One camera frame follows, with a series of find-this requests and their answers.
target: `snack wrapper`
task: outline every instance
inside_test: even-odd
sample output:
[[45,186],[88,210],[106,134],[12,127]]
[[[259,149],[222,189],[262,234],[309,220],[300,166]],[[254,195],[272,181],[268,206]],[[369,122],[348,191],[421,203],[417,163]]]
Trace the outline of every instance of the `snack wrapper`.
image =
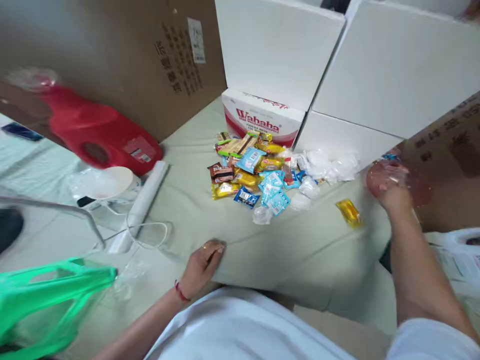
[[231,181],[232,183],[243,185],[250,191],[257,190],[257,186],[260,182],[260,178],[258,176],[252,175],[239,167],[236,167],[234,172],[235,176]]
[[263,187],[266,184],[271,184],[277,187],[282,188],[284,184],[285,173],[283,171],[264,171],[258,174],[260,178],[262,178],[262,182],[260,183],[259,187],[263,191]]
[[280,215],[290,204],[290,199],[283,190],[277,192],[267,202],[267,206],[273,211],[273,215]]
[[232,139],[232,141],[227,142],[223,145],[215,144],[215,150],[218,155],[230,156],[230,153],[233,149],[236,149],[236,146],[241,142],[241,139]]
[[221,168],[222,164],[220,162],[216,162],[213,165],[207,166],[206,168],[210,170],[211,168]]
[[358,228],[362,225],[360,213],[350,199],[344,199],[337,202],[336,207],[340,210],[346,223],[352,228]]
[[265,184],[265,186],[261,187],[261,191],[263,192],[263,195],[261,197],[261,205],[262,206],[268,206],[268,203],[271,198],[273,198],[277,193],[279,193],[282,190],[281,186],[275,186],[272,185],[271,183]]
[[233,149],[231,156],[235,158],[242,158],[248,151],[249,148],[255,146],[257,139],[253,135],[245,135],[245,137],[240,141],[240,143]]
[[233,200],[238,203],[244,203],[249,206],[250,209],[253,209],[259,198],[260,195],[253,195],[245,186],[242,186]]
[[266,155],[266,153],[254,147],[249,147],[242,158],[236,163],[236,167],[253,174],[255,166],[259,163],[262,155]]
[[232,138],[230,137],[230,134],[228,131],[219,132],[216,135],[216,139],[218,140],[218,143],[217,143],[218,145],[223,145],[232,141]]
[[218,167],[216,164],[210,167],[210,177],[212,184],[225,183],[234,179],[234,168],[231,166]]
[[283,165],[284,160],[282,158],[262,156],[262,159],[256,167],[256,170],[258,170],[259,173],[262,173],[264,171],[274,171],[281,169]]
[[297,173],[295,171],[291,172],[291,177],[292,177],[292,182],[290,184],[288,184],[285,180],[283,180],[283,183],[284,183],[283,186],[285,187],[285,189],[299,188],[300,185],[302,185],[302,183],[297,178]]
[[232,184],[229,182],[223,182],[221,184],[211,185],[211,198],[218,200],[235,195],[239,192],[242,186],[240,184]]
[[255,146],[257,149],[260,149],[266,152],[267,154],[278,154],[285,150],[283,146],[277,145],[274,142],[261,140],[260,138],[258,138],[258,141],[256,142]]
[[238,157],[234,157],[234,156],[230,156],[228,158],[228,163],[227,163],[227,166],[233,166],[233,167],[236,167],[237,166],[237,163],[239,162],[239,158]]
[[264,141],[267,141],[267,142],[271,142],[272,141],[272,134],[266,133],[266,132],[261,132],[260,134],[258,134],[258,138],[262,139]]

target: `crumpled plastic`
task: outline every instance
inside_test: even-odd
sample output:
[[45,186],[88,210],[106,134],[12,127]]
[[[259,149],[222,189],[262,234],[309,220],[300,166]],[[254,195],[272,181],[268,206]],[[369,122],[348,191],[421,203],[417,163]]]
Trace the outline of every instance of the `crumpled plastic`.
[[268,225],[270,224],[270,220],[272,219],[273,215],[274,212],[269,207],[257,206],[253,210],[253,223],[257,225]]
[[298,190],[310,200],[315,200],[320,195],[319,186],[311,176],[303,177],[303,180],[301,181],[301,185]]
[[290,208],[295,211],[307,211],[310,209],[310,205],[312,204],[312,200],[306,197],[301,192],[297,192],[290,201]]
[[331,159],[331,156],[322,149],[304,150],[298,156],[298,166],[312,178],[325,179],[331,184],[351,181],[360,170],[356,154],[345,153]]

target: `finger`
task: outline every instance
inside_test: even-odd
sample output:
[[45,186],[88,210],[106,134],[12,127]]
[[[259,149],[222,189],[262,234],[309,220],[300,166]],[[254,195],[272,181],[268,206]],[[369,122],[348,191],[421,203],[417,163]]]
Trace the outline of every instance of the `finger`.
[[211,239],[208,240],[205,244],[203,244],[203,246],[200,248],[200,251],[202,257],[207,262],[215,251],[224,247],[225,245],[221,241],[217,239]]
[[219,267],[220,261],[222,260],[222,257],[224,256],[224,247],[219,248],[217,251],[213,253],[211,256],[210,263],[205,269],[205,275],[207,275],[209,278],[212,278],[212,276],[215,274],[215,271],[217,271],[217,268]]

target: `white box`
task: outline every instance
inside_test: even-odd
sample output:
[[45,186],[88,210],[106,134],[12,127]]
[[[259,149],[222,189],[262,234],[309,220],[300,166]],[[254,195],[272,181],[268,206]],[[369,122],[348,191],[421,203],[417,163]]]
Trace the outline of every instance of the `white box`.
[[377,1],[348,22],[314,111],[407,139],[480,89],[480,26]]
[[308,111],[344,16],[300,1],[215,6],[227,86]]
[[272,134],[272,141],[290,148],[305,112],[245,92],[227,89],[221,94],[228,132],[241,138],[248,131]]
[[331,155],[332,160],[341,154],[355,153],[363,169],[402,140],[401,137],[311,111],[298,136],[295,152],[322,149]]

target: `label sticker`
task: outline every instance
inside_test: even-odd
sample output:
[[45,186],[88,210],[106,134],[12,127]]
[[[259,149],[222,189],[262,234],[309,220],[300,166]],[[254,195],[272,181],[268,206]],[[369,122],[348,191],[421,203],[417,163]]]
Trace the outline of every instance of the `label sticker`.
[[202,23],[198,20],[187,17],[188,31],[190,33],[191,52],[195,64],[206,64],[204,36],[202,34]]

